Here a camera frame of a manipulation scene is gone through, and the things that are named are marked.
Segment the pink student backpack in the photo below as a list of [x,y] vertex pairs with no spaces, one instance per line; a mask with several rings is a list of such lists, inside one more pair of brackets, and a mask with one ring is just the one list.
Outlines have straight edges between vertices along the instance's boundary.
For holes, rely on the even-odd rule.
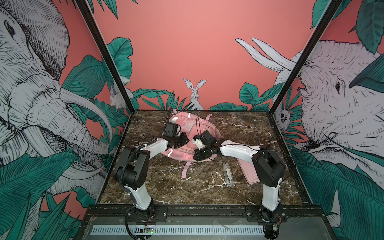
[[174,115],[170,117],[170,122],[179,125],[177,133],[180,135],[185,134],[189,141],[179,148],[172,147],[162,152],[162,154],[173,160],[186,162],[182,172],[182,178],[185,178],[191,163],[196,162],[194,154],[198,146],[194,143],[194,137],[201,135],[204,131],[208,131],[216,140],[219,140],[222,135],[217,127],[210,122],[211,114],[202,119],[194,114],[183,111],[173,110],[173,112]]

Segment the pink pencil case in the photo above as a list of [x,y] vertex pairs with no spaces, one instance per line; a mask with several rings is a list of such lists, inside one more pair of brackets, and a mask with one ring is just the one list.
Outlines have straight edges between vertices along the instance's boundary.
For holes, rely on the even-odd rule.
[[242,170],[242,172],[246,178],[246,181],[250,185],[253,185],[255,183],[260,182],[259,177],[256,173],[256,170],[255,170],[255,167],[253,164],[251,164],[247,161],[241,160],[241,159],[238,159],[238,163],[239,163],[241,170]]

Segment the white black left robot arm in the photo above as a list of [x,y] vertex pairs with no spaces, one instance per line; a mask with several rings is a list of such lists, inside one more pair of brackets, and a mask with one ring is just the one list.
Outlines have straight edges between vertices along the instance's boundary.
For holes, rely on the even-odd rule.
[[188,142],[186,133],[181,133],[173,137],[160,136],[147,143],[124,148],[114,178],[133,201],[134,206],[128,213],[136,214],[142,222],[153,218],[154,201],[145,186],[150,159],[170,148],[178,149]]

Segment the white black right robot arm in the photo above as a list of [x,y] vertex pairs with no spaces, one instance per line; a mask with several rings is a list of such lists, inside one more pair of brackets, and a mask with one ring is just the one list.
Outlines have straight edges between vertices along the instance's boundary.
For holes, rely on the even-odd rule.
[[286,171],[286,165],[268,145],[251,147],[232,141],[222,145],[215,143],[195,149],[194,160],[202,161],[212,155],[237,158],[253,164],[257,176],[263,184],[263,198],[260,215],[264,222],[273,223],[282,220],[280,207],[280,185]]

